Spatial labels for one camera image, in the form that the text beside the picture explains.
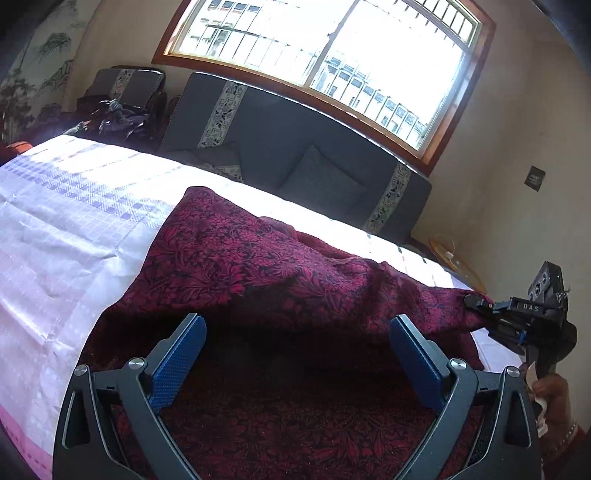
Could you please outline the person's right hand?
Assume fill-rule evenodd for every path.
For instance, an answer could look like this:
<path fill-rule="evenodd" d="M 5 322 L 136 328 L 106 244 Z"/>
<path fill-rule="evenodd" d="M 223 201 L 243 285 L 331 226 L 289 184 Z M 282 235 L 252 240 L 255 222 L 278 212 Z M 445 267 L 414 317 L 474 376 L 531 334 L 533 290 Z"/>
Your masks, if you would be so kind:
<path fill-rule="evenodd" d="M 521 370 L 531 398 L 546 402 L 547 432 L 541 437 L 541 451 L 545 460 L 553 460 L 572 443 L 578 431 L 578 423 L 572 416 L 568 382 L 557 373 L 533 381 L 534 366 L 523 364 Z"/>

